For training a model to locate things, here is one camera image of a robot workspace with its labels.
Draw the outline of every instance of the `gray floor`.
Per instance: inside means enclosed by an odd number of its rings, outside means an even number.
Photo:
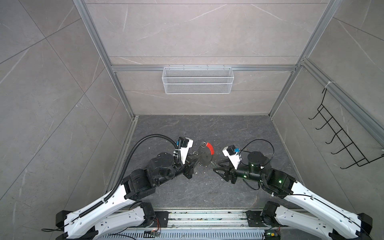
[[[243,181],[236,184],[223,181],[212,169],[216,162],[224,160],[222,149],[234,144],[244,147],[256,138],[270,141],[275,148],[275,156],[271,161],[273,168],[282,170],[297,178],[277,132],[268,116],[139,116],[130,148],[142,137],[160,133],[177,139],[179,136],[189,137],[194,140],[190,152],[197,150],[202,141],[212,144],[215,154],[208,159],[206,166],[197,165],[192,179],[184,176],[161,185],[156,193],[143,200],[151,202],[154,207],[178,208],[263,208],[267,201],[275,201],[289,208],[298,208],[295,204],[271,197],[263,190],[254,191],[247,187]],[[271,156],[272,148],[266,142],[256,141],[251,143],[248,151],[261,151],[266,156]],[[132,170],[145,167],[151,158],[160,152],[172,153],[172,145],[163,139],[149,139],[142,143],[134,153],[127,170],[127,175]],[[243,153],[243,161],[247,163],[247,154]],[[297,229],[282,229],[283,240],[317,240],[318,238]]]

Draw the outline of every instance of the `metal base plate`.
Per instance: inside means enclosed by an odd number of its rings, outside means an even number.
[[[252,211],[254,222],[251,225],[248,224],[250,212],[247,214],[247,211]],[[169,213],[167,226],[160,228],[161,234],[156,240],[261,239],[265,230],[270,228],[259,218],[262,209],[155,209],[155,212]],[[144,231],[156,229],[156,225],[128,228],[118,235],[105,235],[99,239],[154,239]]]

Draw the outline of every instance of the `gray tile wall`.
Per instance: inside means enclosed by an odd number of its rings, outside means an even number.
[[[296,64],[326,0],[87,0],[115,65]],[[232,92],[166,95],[158,72],[119,72],[135,114],[268,114],[288,72],[235,73]]]
[[[165,94],[162,72],[118,72],[135,114],[268,114],[290,72],[238,71],[230,94]]]
[[[342,208],[370,215],[374,222],[372,237],[382,239],[384,159],[362,167],[340,169],[354,163],[353,160],[346,150],[331,154],[342,149],[342,145],[338,139],[334,139],[331,144],[325,143],[331,141],[334,134],[329,126],[315,129],[325,123],[320,115],[313,120],[308,119],[317,113],[323,98],[323,88],[310,73],[303,70],[295,79],[273,121],[304,184]],[[373,160],[382,154],[380,144],[330,93],[326,94],[324,105],[368,159]],[[336,128],[333,120],[330,123]],[[356,148],[348,147],[348,150],[360,160]]]
[[[370,2],[345,0],[310,59],[357,103],[383,122],[384,42],[379,38],[382,24],[377,30],[374,26],[383,21],[382,15],[376,14],[377,9],[382,9],[384,5],[380,1]],[[336,138],[331,144],[326,144],[334,136],[333,131],[329,126],[315,129],[325,123],[319,115],[313,120],[308,119],[317,113],[323,97],[322,90],[323,86],[303,70],[273,121],[304,183],[345,209],[370,215],[373,218],[373,239],[383,239],[384,159],[362,167],[340,168],[354,163],[352,158],[346,150],[332,155],[331,152],[342,149],[342,143]],[[382,155],[383,147],[329,93],[323,104],[367,159],[373,160]],[[339,129],[333,120],[330,124]],[[357,160],[362,159],[356,148],[351,146],[348,150]]]
[[[113,64],[295,64],[324,0],[88,0]]]
[[[129,122],[71,0],[0,2],[0,239],[54,239],[102,194]]]
[[[344,0],[310,55],[310,59],[341,86],[378,122],[384,124],[384,2]],[[373,217],[373,239],[384,239],[384,159],[362,167],[342,170],[352,164],[347,152],[331,155],[340,149],[340,142],[324,143],[332,138],[330,129],[317,131],[307,119],[311,98],[319,98],[321,87],[303,73],[286,97],[293,111],[306,127],[324,161],[340,184],[357,213]],[[383,152],[372,136],[331,96],[326,103],[333,116],[370,160]],[[360,157],[354,148],[349,148]]]
[[[369,9],[380,7],[384,13],[383,1],[372,2]],[[333,18],[310,59],[384,125],[384,38],[379,33],[384,18],[375,19],[380,22],[378,32],[372,31],[376,36]]]

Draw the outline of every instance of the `vented metal panel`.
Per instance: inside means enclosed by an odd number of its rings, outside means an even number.
[[[162,80],[166,94],[230,93],[230,67],[166,67]]]
[[[154,239],[156,240],[203,240],[203,239],[221,239],[221,240],[246,240],[246,239],[261,239],[265,230],[262,229],[193,229],[193,230],[169,230],[162,229],[161,235]],[[121,239],[132,240],[148,240],[153,239],[144,230],[125,230],[119,235],[105,235],[99,239]]]

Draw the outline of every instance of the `black cable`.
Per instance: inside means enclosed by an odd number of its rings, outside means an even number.
[[[272,160],[273,156],[275,155],[275,148],[273,147],[273,145],[272,145],[272,143],[271,143],[270,141],[265,140],[265,139],[261,139],[261,138],[254,139],[254,140],[250,141],[247,145],[245,145],[245,147],[243,147],[243,149],[240,150],[239,154],[240,154],[241,152],[243,152],[243,150],[244,150],[249,144],[251,144],[252,142],[257,141],[257,140],[266,141],[267,143],[269,143],[269,144],[271,145],[272,150],[273,150],[272,157],[269,159],[269,161],[268,161],[267,163],[265,163],[265,164],[263,165],[263,167],[264,167],[265,165],[267,165],[267,164]]]
[[[54,232],[54,231],[63,232],[63,231],[64,231],[62,228],[57,228],[57,229],[42,228],[41,230],[42,230],[43,232]]]
[[[136,203],[139,203],[139,202],[142,202],[142,201],[136,201],[136,202],[134,202],[133,204],[131,204],[131,206],[129,207],[128,211],[131,209],[131,207],[132,207],[133,205],[135,205]]]
[[[163,138],[167,141],[169,141],[170,143],[172,143],[172,145],[175,147],[176,149],[176,156],[174,156],[174,159],[176,162],[180,162],[180,159],[181,159],[181,154],[180,154],[180,148],[179,146],[176,144],[176,142],[174,142],[171,138],[165,136],[165,135],[162,135],[162,134],[150,134],[148,136],[145,136],[143,137],[142,139],[140,139],[134,146],[133,148],[131,149],[131,151],[129,152],[127,158],[125,159],[125,162],[124,162],[124,166],[120,172],[120,175],[119,175],[119,178],[116,182],[116,185],[113,187],[113,189],[111,190],[111,192],[104,198],[104,202],[107,202],[108,199],[110,199],[113,194],[116,192],[116,190],[118,189],[118,187],[120,186],[120,183],[125,175],[125,172],[127,170],[127,167],[128,167],[128,164],[129,164],[129,161],[131,160],[131,157],[133,156],[133,153],[136,151],[137,147],[142,144],[145,140],[148,140],[152,137],[159,137],[159,138]],[[100,207],[101,205],[103,205],[104,203],[103,201],[100,201],[98,203],[96,203],[95,205],[93,205],[92,207],[90,207],[89,209],[83,211],[82,213],[79,214],[79,217],[83,217],[85,215],[87,215],[88,213],[92,212],[93,210],[95,210],[96,208]]]
[[[358,226],[358,227],[359,227],[361,230],[363,230],[368,236],[370,236],[369,233],[367,233],[366,230],[364,230],[361,226],[359,226],[357,223],[355,223],[354,221],[352,221],[349,217],[347,217],[347,216],[344,215],[343,213],[337,211],[337,210],[334,209],[333,207],[329,206],[329,205],[326,204],[325,202],[323,202],[323,201],[321,201],[321,200],[319,200],[319,199],[317,199],[317,198],[315,198],[315,197],[312,197],[312,196],[309,196],[309,195],[305,195],[305,194],[283,194],[283,195],[274,195],[274,196],[276,196],[276,197],[279,197],[279,196],[305,196],[305,197],[309,197],[309,198],[311,198],[311,199],[315,199],[315,200],[321,202],[322,204],[326,205],[326,206],[329,207],[330,209],[334,210],[335,212],[341,214],[343,217],[345,217],[346,219],[348,219],[348,220],[351,221],[352,223],[356,224],[356,226]]]
[[[121,232],[124,232],[125,230],[127,230],[129,227],[126,227],[123,231],[119,231],[118,233],[114,233],[114,234],[109,234],[108,236],[112,236],[112,235],[119,235],[119,233]]]
[[[60,232],[63,232],[64,231],[64,227],[66,227],[66,226],[68,226],[69,225],[69,223],[67,223],[66,225],[64,225],[64,226],[62,226],[62,227],[59,227],[59,228],[57,228],[57,229],[51,229],[51,228],[42,228],[41,230],[43,231],[43,232],[54,232],[54,231],[60,231]]]
[[[127,235],[124,235],[124,234],[117,234],[116,233],[116,234],[109,234],[108,236],[111,236],[111,235],[129,237],[129,238],[132,238],[133,240],[136,240],[136,238],[130,237],[130,236],[127,236]]]
[[[245,182],[245,184],[246,184],[248,187],[250,187],[250,188],[253,189],[253,190],[259,190],[259,189],[260,189],[260,182],[257,182],[257,185],[259,186],[259,188],[258,188],[258,189],[255,189],[255,188],[251,187],[251,185],[249,185],[249,184],[245,181],[245,179],[243,179],[243,181]]]

